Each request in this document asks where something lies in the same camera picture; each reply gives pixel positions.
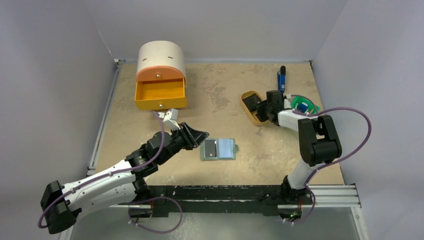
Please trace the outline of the green card holder wallet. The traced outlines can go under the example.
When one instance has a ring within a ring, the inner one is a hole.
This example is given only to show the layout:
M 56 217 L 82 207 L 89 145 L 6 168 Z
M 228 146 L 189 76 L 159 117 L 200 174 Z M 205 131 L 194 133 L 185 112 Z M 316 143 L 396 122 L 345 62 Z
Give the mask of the green card holder wallet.
M 217 157 L 204 156 L 205 141 L 200 146 L 200 159 L 203 161 L 236 160 L 239 147 L 234 138 L 207 138 L 215 139 L 217 142 Z

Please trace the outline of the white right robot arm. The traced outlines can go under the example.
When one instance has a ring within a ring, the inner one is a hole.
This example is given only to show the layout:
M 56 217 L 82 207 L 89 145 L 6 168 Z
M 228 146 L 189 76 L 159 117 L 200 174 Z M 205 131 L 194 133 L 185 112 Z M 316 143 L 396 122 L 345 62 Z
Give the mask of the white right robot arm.
M 284 177 L 280 196 L 288 204 L 306 194 L 308 183 L 320 167 L 333 162 L 342 154 L 341 143 L 329 115 L 311 116 L 289 107 L 290 102 L 278 90 L 266 92 L 265 100 L 254 100 L 252 109 L 260 122 L 298 133 L 300 160 L 294 170 Z

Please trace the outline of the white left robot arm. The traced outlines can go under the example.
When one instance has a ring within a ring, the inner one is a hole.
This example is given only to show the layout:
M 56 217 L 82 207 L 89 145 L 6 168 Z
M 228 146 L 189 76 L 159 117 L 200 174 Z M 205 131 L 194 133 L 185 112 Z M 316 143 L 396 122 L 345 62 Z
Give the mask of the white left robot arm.
M 54 235 L 72 227 L 78 216 L 89 208 L 106 208 L 132 201 L 138 205 L 146 203 L 149 191 L 141 186 L 144 177 L 156 172 L 160 165 L 181 150 L 198 148 L 209 135 L 182 122 L 170 132 L 161 129 L 140 148 L 106 170 L 70 183 L 50 182 L 40 200 L 42 214 L 38 227 Z

